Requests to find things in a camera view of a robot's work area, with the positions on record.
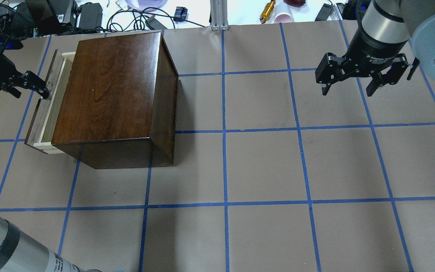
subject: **table surface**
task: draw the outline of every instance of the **table surface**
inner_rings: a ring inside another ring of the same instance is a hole
[[[44,155],[23,143],[36,95],[0,93],[0,216],[84,269],[435,271],[435,81],[418,69],[373,97],[369,79],[322,96],[314,68],[356,28],[164,31],[184,88],[174,167]],[[55,49],[103,36],[6,54],[44,78]]]

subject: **wooden cabinet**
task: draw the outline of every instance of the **wooden cabinet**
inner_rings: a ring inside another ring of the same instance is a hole
[[[177,85],[160,32],[80,41],[51,145],[95,169],[172,165]]]

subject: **white table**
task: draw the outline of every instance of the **white table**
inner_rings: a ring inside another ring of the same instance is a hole
[[[118,11],[120,8],[115,4],[115,0],[110,0],[110,4],[107,7],[108,0],[77,0],[78,5],[94,2],[100,3],[103,7],[103,20],[102,26],[106,27],[109,17]],[[229,25],[255,25],[260,24],[259,15],[264,9],[264,6],[268,3],[268,0],[228,0],[228,23]],[[283,0],[277,0],[276,4],[283,2]],[[337,2],[346,2],[345,0],[332,0],[335,4]],[[300,7],[290,7],[292,16],[295,22],[307,22],[314,21],[316,15],[320,11],[324,3],[330,3],[328,0],[308,0],[307,3]],[[166,0],[166,2],[160,7],[165,10],[171,16],[174,15],[176,7],[182,6],[188,9],[188,20],[196,22],[198,24],[209,26],[209,14],[211,11],[210,1],[205,0]],[[160,11],[154,11],[157,14],[163,14]],[[170,19],[165,17],[157,17],[167,28],[172,28]],[[127,26],[133,20],[131,14],[119,14],[113,20],[122,26]],[[336,15],[332,12],[332,15],[328,20],[337,20]],[[178,23],[176,28],[194,28],[198,27],[192,23]]]

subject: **silver robot arm segment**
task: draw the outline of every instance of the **silver robot arm segment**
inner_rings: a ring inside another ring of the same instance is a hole
[[[46,83],[31,71],[20,73],[14,63],[11,62],[5,55],[0,53],[0,91],[5,91],[19,98],[21,92],[15,87],[26,88],[35,91],[43,99],[48,99],[50,92],[46,88]]]
[[[400,50],[411,45],[425,72],[435,79],[435,1],[373,0],[343,57],[326,53],[315,71],[322,94],[349,77],[371,77],[367,96],[385,84],[394,85],[409,66]]]

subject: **black electronic device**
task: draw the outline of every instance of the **black electronic device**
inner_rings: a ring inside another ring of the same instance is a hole
[[[29,12],[28,5],[26,2],[21,2],[15,7],[17,13],[13,16],[11,31],[16,36],[20,37],[35,37],[38,30],[31,13]]]
[[[40,34],[57,34],[76,26],[75,0],[26,0]]]
[[[77,7],[75,0],[49,0],[57,19],[66,26],[76,26]]]
[[[174,13],[174,22],[184,22],[187,19],[188,9],[185,7],[176,7],[176,12]]]
[[[155,17],[150,17],[149,19],[145,20],[145,24],[151,30],[167,29],[162,23],[155,19]]]
[[[340,14],[343,14],[343,10],[345,10],[344,3],[337,3],[338,11],[340,11]]]
[[[79,28],[95,29],[102,25],[103,9],[99,3],[87,3],[81,5],[78,9],[80,10]],[[97,33],[97,30],[87,31],[86,33]]]
[[[315,21],[326,21],[330,14],[332,14],[333,6],[328,4],[323,4],[321,10],[318,12]]]
[[[34,24],[31,21],[31,15],[28,19],[19,12],[0,6],[0,45],[6,44],[5,49],[22,48],[19,41],[33,37]]]

